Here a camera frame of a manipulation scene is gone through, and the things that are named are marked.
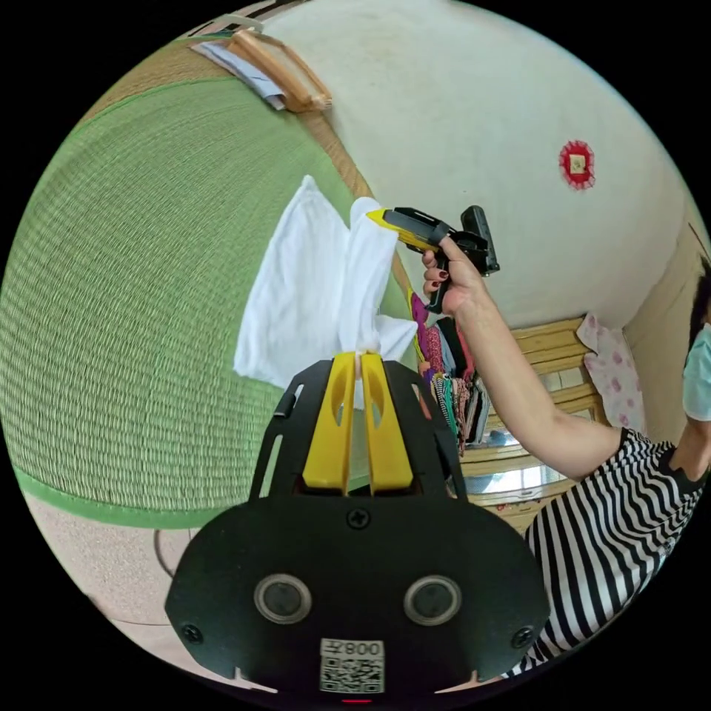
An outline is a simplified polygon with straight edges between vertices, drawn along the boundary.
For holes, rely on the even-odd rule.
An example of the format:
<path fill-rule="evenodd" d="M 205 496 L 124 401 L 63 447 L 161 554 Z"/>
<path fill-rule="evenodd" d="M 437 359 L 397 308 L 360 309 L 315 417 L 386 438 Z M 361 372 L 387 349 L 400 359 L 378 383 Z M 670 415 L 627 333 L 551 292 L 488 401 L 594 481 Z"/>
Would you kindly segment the person's right hand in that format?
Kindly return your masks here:
<path fill-rule="evenodd" d="M 484 280 L 474 264 L 459 246 L 445 237 L 439 251 L 426 251 L 421 257 L 424 266 L 424 292 L 441 296 L 441 313 L 463 321 L 478 313 L 489 301 Z"/>

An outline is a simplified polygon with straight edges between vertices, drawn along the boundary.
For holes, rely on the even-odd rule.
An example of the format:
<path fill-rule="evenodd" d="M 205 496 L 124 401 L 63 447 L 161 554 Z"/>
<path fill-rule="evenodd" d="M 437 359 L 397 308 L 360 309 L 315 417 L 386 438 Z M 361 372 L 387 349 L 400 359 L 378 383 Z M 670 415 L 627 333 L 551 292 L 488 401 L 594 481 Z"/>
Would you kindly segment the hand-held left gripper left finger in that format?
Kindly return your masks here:
<path fill-rule="evenodd" d="M 346 493 L 353 432 L 355 353 L 340 353 L 331 362 L 324 396 L 302 472 L 311 490 Z"/>

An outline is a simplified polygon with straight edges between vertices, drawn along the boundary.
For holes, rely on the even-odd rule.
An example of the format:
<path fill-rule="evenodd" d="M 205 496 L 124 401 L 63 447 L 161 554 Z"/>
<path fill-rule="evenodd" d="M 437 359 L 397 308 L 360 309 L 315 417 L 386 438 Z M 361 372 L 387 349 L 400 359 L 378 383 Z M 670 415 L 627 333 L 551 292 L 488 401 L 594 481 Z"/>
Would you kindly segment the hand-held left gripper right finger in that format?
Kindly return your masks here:
<path fill-rule="evenodd" d="M 413 472 L 402 436 L 384 362 L 376 353 L 361 356 L 361 381 L 372 495 L 408 490 Z"/>

